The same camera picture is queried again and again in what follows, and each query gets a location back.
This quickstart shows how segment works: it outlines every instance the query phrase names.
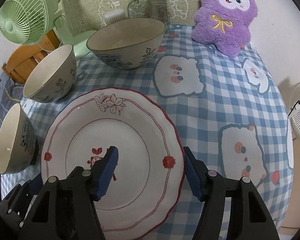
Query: green fan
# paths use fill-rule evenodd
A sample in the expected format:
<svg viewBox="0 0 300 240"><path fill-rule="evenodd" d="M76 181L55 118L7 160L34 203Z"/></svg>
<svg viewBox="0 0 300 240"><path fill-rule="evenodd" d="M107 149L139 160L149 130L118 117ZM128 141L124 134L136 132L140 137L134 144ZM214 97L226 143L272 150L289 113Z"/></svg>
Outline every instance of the green fan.
<svg viewBox="0 0 300 240"><path fill-rule="evenodd" d="M76 59L90 52L87 39L95 31L73 36L63 10L58 10L61 0L6 0L0 9L0 30L14 43L34 45L53 27L56 27L63 44L72 44Z"/></svg>

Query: white brush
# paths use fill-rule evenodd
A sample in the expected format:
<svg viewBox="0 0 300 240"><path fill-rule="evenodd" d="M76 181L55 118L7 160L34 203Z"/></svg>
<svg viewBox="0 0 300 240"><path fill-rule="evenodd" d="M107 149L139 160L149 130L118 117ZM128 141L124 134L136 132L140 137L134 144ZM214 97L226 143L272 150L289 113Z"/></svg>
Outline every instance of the white brush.
<svg viewBox="0 0 300 240"><path fill-rule="evenodd" d="M105 22L107 25L125 20L127 18L124 9L116 9L107 12L103 15L103 17L105 18Z"/></svg>

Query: stuffed animal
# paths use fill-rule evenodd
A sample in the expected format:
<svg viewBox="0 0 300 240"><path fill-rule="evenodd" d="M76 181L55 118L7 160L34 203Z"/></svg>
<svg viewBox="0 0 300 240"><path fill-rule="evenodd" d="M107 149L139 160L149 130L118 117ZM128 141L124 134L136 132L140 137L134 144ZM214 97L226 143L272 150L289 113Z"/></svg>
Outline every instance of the stuffed animal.
<svg viewBox="0 0 300 240"><path fill-rule="evenodd" d="M258 13L255 0L201 0L201 4L194 16L192 39L215 44L223 54L236 57L250 42L248 27Z"/></svg>

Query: screw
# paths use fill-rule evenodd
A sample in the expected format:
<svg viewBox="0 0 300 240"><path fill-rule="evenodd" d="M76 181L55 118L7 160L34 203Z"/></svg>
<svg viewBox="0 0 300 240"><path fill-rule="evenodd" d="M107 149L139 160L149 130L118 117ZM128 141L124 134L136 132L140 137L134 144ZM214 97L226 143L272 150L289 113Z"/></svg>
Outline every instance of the screw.
<svg viewBox="0 0 300 240"><path fill-rule="evenodd" d="M91 174L91 171L89 171L89 170L85 170L82 172L82 176L84 176L84 177L88 177L90 174Z"/></svg>
<svg viewBox="0 0 300 240"><path fill-rule="evenodd" d="M55 177L55 176L51 176L49 179L48 179L48 181L50 182L50 183L53 183L53 182L55 182L57 180L57 178Z"/></svg>
<svg viewBox="0 0 300 240"><path fill-rule="evenodd" d="M249 183L251 180L248 177L242 177L242 181L245 183Z"/></svg>
<svg viewBox="0 0 300 240"><path fill-rule="evenodd" d="M211 177L215 177L217 175L217 172L214 170L210 170L210 171L208 171L208 175Z"/></svg>

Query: white ceramic plate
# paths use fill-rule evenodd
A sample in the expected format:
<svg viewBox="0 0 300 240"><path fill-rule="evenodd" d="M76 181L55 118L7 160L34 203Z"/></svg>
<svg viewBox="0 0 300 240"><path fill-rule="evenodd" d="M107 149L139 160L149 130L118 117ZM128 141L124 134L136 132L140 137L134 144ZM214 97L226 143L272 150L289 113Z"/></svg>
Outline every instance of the white ceramic plate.
<svg viewBox="0 0 300 240"><path fill-rule="evenodd" d="M65 179L90 169L109 146L119 161L107 194L95 202L106 239L139 238L168 216L184 179L184 154L166 113L146 96L100 89L72 101L51 125L42 149L41 173Z"/></svg>

